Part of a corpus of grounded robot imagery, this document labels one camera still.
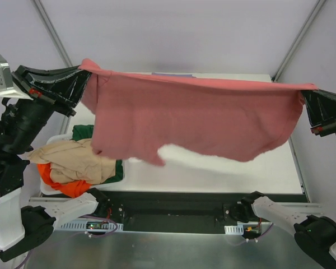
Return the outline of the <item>pink t shirt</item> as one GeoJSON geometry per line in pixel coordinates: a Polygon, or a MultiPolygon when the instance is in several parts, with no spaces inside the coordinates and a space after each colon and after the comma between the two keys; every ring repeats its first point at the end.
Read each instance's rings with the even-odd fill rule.
{"type": "Polygon", "coordinates": [[[95,115],[91,146],[111,159],[163,166],[158,151],[177,145],[202,155],[247,162],[284,144],[302,114],[304,90],[280,84],[104,70],[91,73],[82,104],[95,115]]]}

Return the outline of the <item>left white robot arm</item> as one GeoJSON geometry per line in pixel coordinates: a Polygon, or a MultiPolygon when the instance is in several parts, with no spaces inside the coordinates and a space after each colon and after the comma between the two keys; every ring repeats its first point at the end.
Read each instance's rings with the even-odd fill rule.
{"type": "Polygon", "coordinates": [[[39,70],[20,66],[11,71],[0,60],[0,260],[3,264],[43,244],[56,228],[76,218],[106,216],[107,198],[91,189],[57,208],[20,205],[24,171],[21,155],[53,113],[73,116],[91,74],[78,67],[39,70]]]}

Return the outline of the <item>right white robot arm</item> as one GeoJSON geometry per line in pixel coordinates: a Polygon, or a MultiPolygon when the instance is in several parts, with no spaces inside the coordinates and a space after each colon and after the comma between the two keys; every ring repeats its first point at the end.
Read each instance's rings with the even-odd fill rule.
{"type": "MultiPolygon", "coordinates": [[[[336,94],[318,89],[304,90],[302,95],[312,133],[320,137],[336,135],[336,94]]],[[[336,268],[336,222],[332,219],[293,212],[257,191],[237,206],[241,222],[266,219],[291,234],[300,249],[321,267],[336,268]]]]}

